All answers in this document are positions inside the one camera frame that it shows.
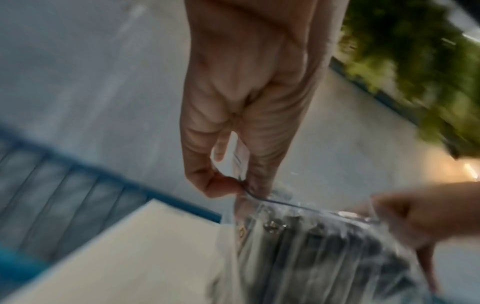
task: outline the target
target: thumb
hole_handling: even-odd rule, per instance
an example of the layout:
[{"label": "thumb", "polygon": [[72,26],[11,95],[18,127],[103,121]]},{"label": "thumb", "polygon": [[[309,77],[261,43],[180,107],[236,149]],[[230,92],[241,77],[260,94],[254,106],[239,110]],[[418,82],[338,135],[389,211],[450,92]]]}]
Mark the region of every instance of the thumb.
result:
[{"label": "thumb", "polygon": [[207,197],[241,193],[240,183],[221,174],[210,155],[221,130],[228,124],[226,103],[202,77],[188,68],[180,114],[180,140],[187,179]]}]

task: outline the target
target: transparent plastic wrap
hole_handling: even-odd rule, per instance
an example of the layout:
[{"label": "transparent plastic wrap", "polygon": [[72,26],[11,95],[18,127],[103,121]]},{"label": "transparent plastic wrap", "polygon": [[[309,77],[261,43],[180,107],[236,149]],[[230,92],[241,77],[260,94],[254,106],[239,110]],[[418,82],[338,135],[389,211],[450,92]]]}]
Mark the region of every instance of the transparent plastic wrap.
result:
[{"label": "transparent plastic wrap", "polygon": [[[234,172],[242,176],[236,153]],[[214,304],[428,303],[401,223],[249,193],[223,215],[207,296]]]}]

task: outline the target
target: hand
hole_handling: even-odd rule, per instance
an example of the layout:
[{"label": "hand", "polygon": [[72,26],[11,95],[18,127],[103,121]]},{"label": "hand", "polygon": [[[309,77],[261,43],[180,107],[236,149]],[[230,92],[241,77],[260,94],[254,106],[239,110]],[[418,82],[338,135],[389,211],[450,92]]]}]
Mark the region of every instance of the hand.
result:
[{"label": "hand", "polygon": [[418,261],[433,290],[437,288],[433,254],[435,244],[451,237],[480,234],[480,183],[466,182],[433,186],[408,192],[372,197],[376,210],[386,209],[430,243],[417,251]]},{"label": "hand", "polygon": [[208,197],[242,192],[212,164],[231,132],[246,185],[266,196],[328,66],[348,0],[186,0],[191,50],[180,116],[185,175]]}]

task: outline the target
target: concrete floor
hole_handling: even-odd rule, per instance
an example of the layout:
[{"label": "concrete floor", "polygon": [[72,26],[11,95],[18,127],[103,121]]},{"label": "concrete floor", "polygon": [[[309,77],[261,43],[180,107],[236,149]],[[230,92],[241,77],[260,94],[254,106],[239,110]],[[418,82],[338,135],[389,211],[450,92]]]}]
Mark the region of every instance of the concrete floor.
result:
[{"label": "concrete floor", "polygon": [[[0,122],[192,203],[229,206],[231,198],[206,199],[183,176],[178,118],[190,44],[183,2],[0,6]],[[229,161],[220,168],[228,173]],[[278,179],[296,200],[339,209],[372,192],[469,176],[441,148],[419,142],[412,124],[329,72]],[[442,269],[448,282],[459,281]]]}]

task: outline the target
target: clear plastic bag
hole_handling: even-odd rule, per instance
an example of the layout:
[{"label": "clear plastic bag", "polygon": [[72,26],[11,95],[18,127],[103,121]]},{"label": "clear plastic bag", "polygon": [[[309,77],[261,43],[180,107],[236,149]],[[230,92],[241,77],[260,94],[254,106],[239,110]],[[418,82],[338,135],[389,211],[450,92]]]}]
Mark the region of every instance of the clear plastic bag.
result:
[{"label": "clear plastic bag", "polygon": [[[233,171],[242,176],[241,158]],[[417,239],[378,219],[249,193],[223,215],[207,294],[214,304],[431,302]]]}]

